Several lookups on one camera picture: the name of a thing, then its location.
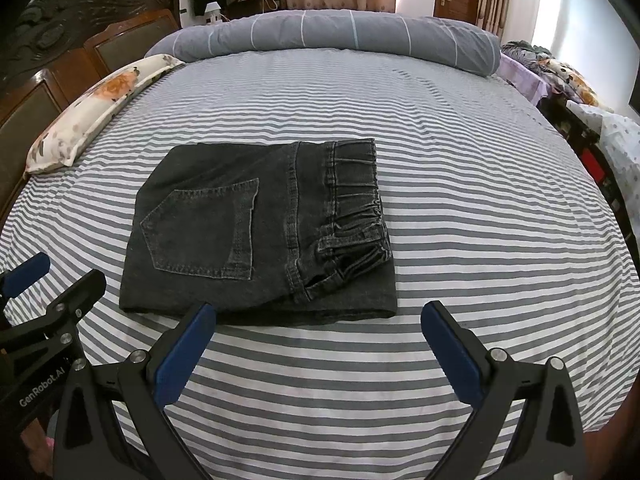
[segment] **orange flower print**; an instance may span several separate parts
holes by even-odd
[[[123,95],[133,90],[139,74],[140,70],[134,68],[133,70],[123,72],[116,77],[107,79],[107,81],[94,90],[94,96],[115,102]]]

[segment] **pants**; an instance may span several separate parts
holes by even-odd
[[[136,197],[125,311],[317,324],[397,309],[372,139],[177,146]]]

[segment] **jeans back pocket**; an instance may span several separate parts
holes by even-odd
[[[250,280],[258,179],[176,189],[140,222],[153,266],[206,278]]]

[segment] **red object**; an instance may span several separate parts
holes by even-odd
[[[598,161],[593,156],[593,153],[590,152],[588,148],[582,150],[582,155],[580,156],[580,160],[584,164],[584,167],[587,168],[589,174],[593,177],[596,183],[600,183],[604,177],[605,173]]]

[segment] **striped bed sheet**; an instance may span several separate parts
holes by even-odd
[[[107,291],[79,324],[94,364],[148,349],[175,321],[125,315],[118,290],[136,192],[174,146],[373,137],[396,265],[391,319],[220,326],[166,412],[220,479],[421,479],[470,409],[420,332],[440,300],[488,346],[568,365],[586,429],[638,372],[638,276],[613,214],[569,146],[496,76],[351,50],[243,52],[185,65],[134,99],[72,168],[33,177],[0,267],[45,251],[18,323],[90,269]],[[482,474],[495,469],[519,403]],[[140,444],[116,407],[126,436]]]

